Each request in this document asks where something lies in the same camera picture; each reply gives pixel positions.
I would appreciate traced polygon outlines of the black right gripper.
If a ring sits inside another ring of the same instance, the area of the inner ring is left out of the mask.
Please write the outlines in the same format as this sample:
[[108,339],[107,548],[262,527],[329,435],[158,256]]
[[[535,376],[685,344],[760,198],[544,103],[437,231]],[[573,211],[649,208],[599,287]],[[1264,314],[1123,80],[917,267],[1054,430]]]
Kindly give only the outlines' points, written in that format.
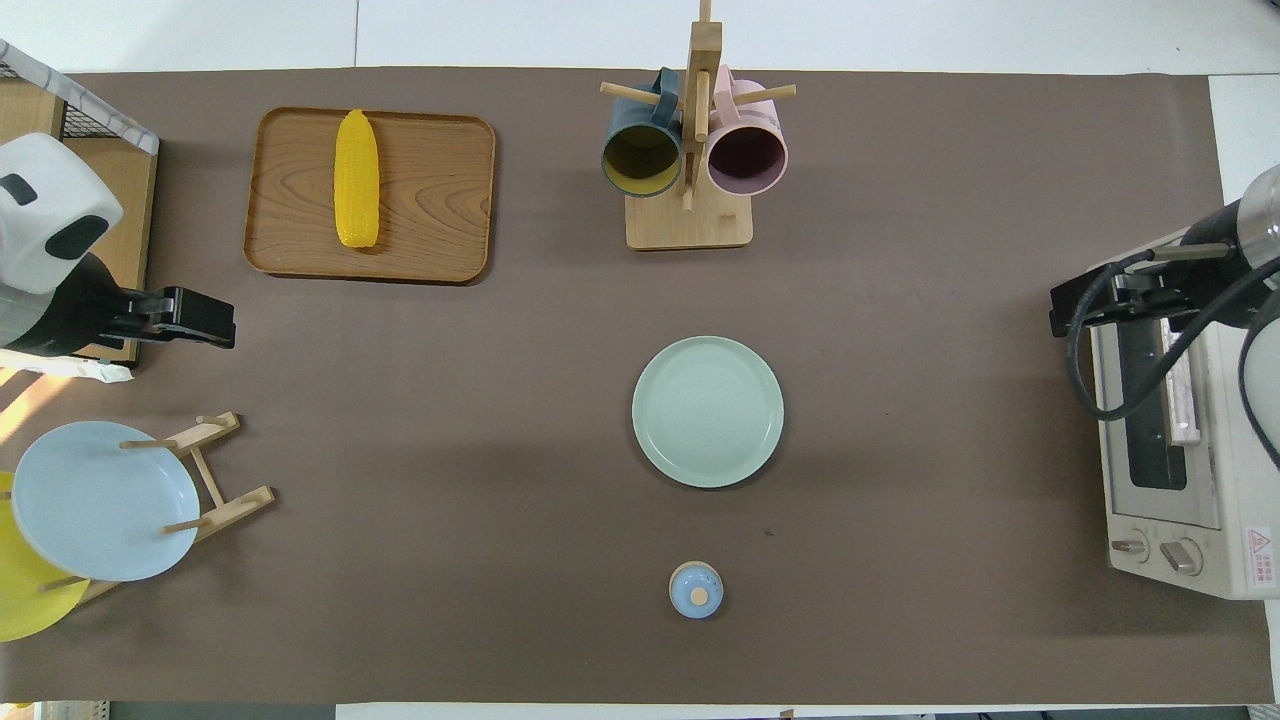
[[1094,268],[1050,291],[1050,332],[1068,336],[1078,307],[1085,304],[1082,324],[1105,324],[1185,316],[1197,311],[1196,302],[1176,286],[1167,284],[1160,270],[1124,272],[1107,278],[1096,293],[1091,287],[1105,275]]

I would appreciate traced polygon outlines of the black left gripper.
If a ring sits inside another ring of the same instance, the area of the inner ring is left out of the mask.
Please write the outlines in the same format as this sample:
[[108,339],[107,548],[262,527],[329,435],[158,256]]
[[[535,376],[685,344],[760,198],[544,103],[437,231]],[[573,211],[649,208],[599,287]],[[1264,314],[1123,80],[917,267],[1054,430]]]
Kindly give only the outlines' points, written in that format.
[[184,287],[129,291],[118,336],[147,343],[189,341],[236,347],[234,306]]

